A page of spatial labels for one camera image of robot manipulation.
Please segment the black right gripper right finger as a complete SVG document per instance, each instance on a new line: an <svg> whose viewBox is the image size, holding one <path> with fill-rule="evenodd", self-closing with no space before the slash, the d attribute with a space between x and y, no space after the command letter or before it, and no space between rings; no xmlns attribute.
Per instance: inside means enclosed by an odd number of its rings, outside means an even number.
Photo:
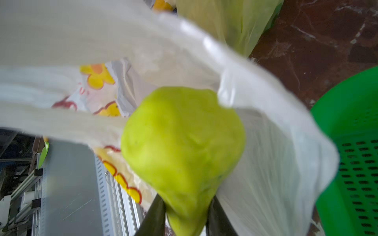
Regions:
<svg viewBox="0 0 378 236"><path fill-rule="evenodd" d="M211 201L206 222L207 236L238 236L215 196Z"/></svg>

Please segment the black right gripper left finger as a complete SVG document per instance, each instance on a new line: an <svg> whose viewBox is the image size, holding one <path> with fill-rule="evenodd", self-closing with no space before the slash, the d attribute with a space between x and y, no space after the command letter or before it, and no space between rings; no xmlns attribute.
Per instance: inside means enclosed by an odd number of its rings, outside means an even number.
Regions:
<svg viewBox="0 0 378 236"><path fill-rule="evenodd" d="M157 194L135 236L164 236L165 214L165 202Z"/></svg>

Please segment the green pear top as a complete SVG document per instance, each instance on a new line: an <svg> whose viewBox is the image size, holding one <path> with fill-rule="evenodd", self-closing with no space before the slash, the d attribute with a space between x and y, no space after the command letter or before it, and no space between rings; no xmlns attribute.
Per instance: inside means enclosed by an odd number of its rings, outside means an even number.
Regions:
<svg viewBox="0 0 378 236"><path fill-rule="evenodd" d="M131 169L166 205L178 236L198 236L219 186L246 145L235 110L209 89L161 87L130 116L121 151Z"/></svg>

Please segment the white plastic bag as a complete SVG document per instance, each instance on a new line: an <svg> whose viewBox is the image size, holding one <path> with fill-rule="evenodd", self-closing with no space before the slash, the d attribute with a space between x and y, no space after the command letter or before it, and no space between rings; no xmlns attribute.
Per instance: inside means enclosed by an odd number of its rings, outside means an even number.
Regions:
<svg viewBox="0 0 378 236"><path fill-rule="evenodd" d="M126 58L157 86L214 87L247 129L217 198L240 236L304 236L339 165L306 107L264 68L142 1L2 1L1 127L78 143L117 140L125 119L50 109L75 69Z"/></svg>

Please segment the green avocado print plastic bag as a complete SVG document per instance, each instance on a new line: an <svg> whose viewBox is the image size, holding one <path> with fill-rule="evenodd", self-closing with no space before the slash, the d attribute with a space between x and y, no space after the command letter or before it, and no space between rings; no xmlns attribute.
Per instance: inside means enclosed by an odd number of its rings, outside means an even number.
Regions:
<svg viewBox="0 0 378 236"><path fill-rule="evenodd" d="M216 40L249 57L261 35L274 23L283 1L177 1L178 15Z"/></svg>

